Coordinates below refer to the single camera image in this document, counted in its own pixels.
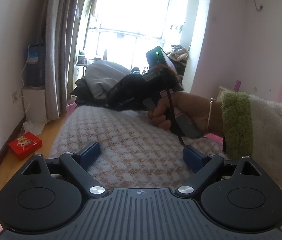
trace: houndstooth blanket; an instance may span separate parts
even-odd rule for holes
[[[108,190],[114,187],[176,188],[193,174],[183,162],[176,135],[149,123],[146,112],[115,112],[81,106],[66,120],[52,147],[51,158],[77,152],[93,141],[101,155],[88,172]],[[184,138],[204,154],[221,151],[206,138]]]

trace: black cord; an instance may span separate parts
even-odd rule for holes
[[[170,118],[173,118],[174,121],[176,122],[176,118],[175,118],[175,115],[174,115],[173,104],[172,104],[172,99],[171,99],[171,94],[170,94],[170,90],[169,90],[169,89],[167,89],[167,95],[168,95],[169,104],[170,104],[170,113],[171,113],[171,117],[170,117]],[[181,143],[183,146],[185,146],[185,143],[184,143],[184,141],[183,141],[181,135],[178,134],[177,136],[178,136],[178,138],[179,138],[180,143]]]

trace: silver screw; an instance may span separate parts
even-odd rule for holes
[[[190,186],[181,186],[180,188],[178,188],[178,191],[182,194],[190,194],[194,191],[194,189]]]
[[[94,186],[92,188],[90,188],[89,190],[92,194],[102,194],[105,192],[105,188],[104,187],[101,187],[101,186]]]

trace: triangular cutout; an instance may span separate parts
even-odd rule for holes
[[[250,162],[245,162],[242,170],[243,175],[260,176],[261,174]]]
[[[32,174],[40,174],[41,168],[38,160],[33,160],[27,166],[27,168],[22,172],[22,175],[32,175]]]

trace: silver bracelet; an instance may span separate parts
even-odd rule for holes
[[[208,134],[210,133],[209,131],[209,124],[210,124],[210,118],[211,118],[211,110],[212,110],[212,103],[216,101],[215,99],[211,98],[211,101],[210,101],[210,110],[209,110],[209,117],[208,117]]]

